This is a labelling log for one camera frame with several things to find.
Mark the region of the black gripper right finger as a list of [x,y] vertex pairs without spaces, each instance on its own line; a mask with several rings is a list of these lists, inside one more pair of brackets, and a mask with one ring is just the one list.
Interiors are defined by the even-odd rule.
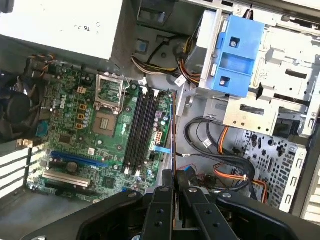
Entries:
[[222,191],[213,199],[176,171],[184,227],[196,226],[202,240],[298,240],[294,219],[238,193]]

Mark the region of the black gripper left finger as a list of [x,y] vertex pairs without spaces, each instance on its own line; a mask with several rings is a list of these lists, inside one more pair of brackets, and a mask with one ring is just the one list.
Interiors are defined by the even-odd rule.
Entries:
[[170,240],[174,218],[174,178],[163,170],[162,185],[142,195],[126,190],[61,218],[25,240]]

